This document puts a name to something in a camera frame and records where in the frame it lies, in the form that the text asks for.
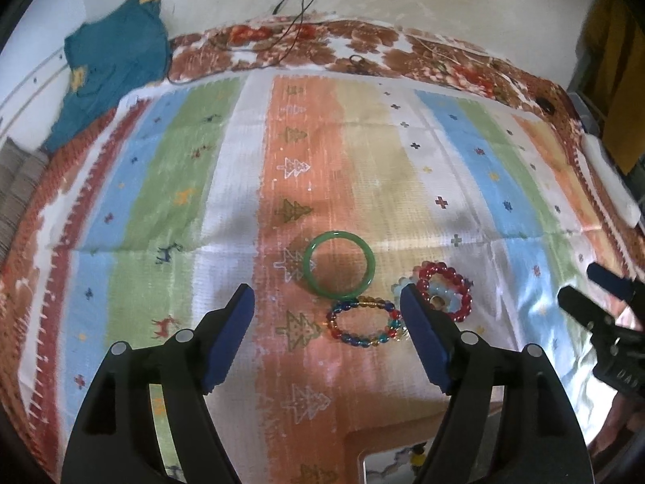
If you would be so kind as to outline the person's right hand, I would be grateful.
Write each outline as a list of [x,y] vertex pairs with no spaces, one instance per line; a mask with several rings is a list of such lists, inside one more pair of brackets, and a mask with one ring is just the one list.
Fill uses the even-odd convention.
[[605,424],[602,425],[600,432],[588,446],[590,456],[597,458],[602,452],[607,451],[617,440],[621,430],[637,433],[639,430],[643,430],[644,423],[644,402],[617,393],[613,398]]

